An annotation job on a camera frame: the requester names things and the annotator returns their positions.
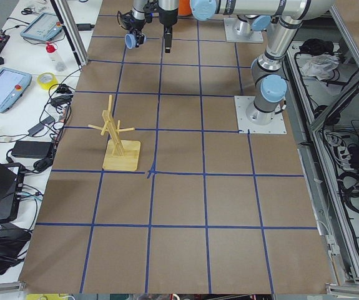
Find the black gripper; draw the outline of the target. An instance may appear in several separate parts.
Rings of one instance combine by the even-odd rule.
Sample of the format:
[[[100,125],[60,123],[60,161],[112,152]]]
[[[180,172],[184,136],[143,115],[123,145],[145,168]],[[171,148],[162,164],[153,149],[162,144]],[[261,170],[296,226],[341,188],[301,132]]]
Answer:
[[[170,53],[172,48],[172,27],[177,23],[177,9],[158,8],[159,22],[164,26],[164,51]]]
[[[134,34],[137,39],[144,39],[145,35],[142,33],[145,25],[145,16],[143,12],[137,10],[130,10],[129,12],[117,12],[117,20],[123,29],[130,34]]]

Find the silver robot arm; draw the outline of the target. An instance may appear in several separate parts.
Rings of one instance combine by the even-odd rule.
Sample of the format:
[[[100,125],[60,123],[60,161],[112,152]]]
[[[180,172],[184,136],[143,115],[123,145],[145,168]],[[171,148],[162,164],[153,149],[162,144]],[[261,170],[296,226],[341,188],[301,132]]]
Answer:
[[[218,14],[221,8],[219,1],[191,1],[191,13],[200,21],[207,20]],[[172,47],[173,25],[179,15],[178,1],[134,1],[132,10],[123,14],[117,13],[117,20],[122,28],[128,31],[125,35],[125,45],[129,49],[137,48],[146,41],[142,29],[146,23],[153,21],[153,13],[159,14],[159,22],[164,26],[165,52]]]
[[[265,52],[252,63],[252,77],[257,94],[245,112],[252,123],[265,126],[272,122],[275,110],[287,92],[287,83],[277,72],[290,43],[304,20],[321,16],[333,4],[333,1],[311,0],[190,2],[192,14],[199,21],[206,21],[216,14],[279,17]]]

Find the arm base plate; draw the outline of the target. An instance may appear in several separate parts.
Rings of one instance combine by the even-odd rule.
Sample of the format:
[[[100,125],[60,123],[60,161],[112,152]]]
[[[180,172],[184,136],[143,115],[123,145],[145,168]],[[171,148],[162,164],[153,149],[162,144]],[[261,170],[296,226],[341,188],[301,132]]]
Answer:
[[[263,43],[262,32],[252,29],[252,25],[257,19],[258,16],[224,18],[226,41],[232,43]]]
[[[242,134],[286,134],[280,104],[273,112],[261,112],[254,106],[255,96],[235,96],[238,132]]]

